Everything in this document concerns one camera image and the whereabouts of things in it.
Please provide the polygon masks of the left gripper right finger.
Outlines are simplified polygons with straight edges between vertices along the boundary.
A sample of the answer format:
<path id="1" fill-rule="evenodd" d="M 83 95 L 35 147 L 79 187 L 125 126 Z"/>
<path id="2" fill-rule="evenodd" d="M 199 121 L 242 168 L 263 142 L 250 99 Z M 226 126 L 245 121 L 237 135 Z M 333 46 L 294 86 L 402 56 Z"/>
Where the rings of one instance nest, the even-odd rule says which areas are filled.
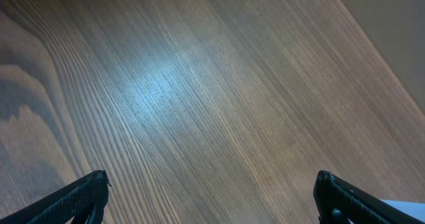
<path id="1" fill-rule="evenodd" d="M 317 174 L 313 196 L 320 224 L 424 224 L 424 204 L 378 199 L 329 171 Z"/>

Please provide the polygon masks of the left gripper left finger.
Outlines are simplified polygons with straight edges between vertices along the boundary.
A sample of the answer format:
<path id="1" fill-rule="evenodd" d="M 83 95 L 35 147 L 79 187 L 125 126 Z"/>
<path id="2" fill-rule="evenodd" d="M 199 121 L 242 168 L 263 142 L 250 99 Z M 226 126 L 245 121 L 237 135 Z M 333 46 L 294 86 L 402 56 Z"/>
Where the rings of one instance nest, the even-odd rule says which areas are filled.
<path id="1" fill-rule="evenodd" d="M 109 197 L 109 179 L 96 170 L 37 202 L 1 219 L 1 224 L 101 224 Z"/>

